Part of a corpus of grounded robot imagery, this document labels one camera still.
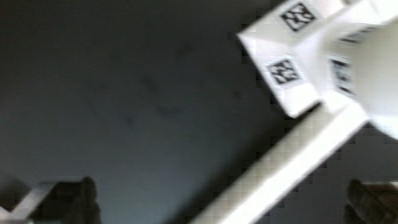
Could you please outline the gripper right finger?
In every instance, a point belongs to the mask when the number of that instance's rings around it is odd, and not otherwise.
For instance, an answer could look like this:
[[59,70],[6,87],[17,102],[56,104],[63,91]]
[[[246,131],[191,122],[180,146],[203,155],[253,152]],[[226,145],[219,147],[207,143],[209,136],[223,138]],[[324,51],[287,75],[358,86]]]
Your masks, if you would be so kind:
[[398,224],[398,182],[351,180],[345,224]]

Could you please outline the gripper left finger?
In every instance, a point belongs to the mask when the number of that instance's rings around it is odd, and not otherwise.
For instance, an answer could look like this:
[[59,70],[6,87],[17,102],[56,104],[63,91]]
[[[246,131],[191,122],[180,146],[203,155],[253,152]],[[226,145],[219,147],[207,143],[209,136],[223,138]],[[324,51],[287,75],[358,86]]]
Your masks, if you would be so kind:
[[42,182],[13,211],[0,209],[0,224],[100,224],[95,179]]

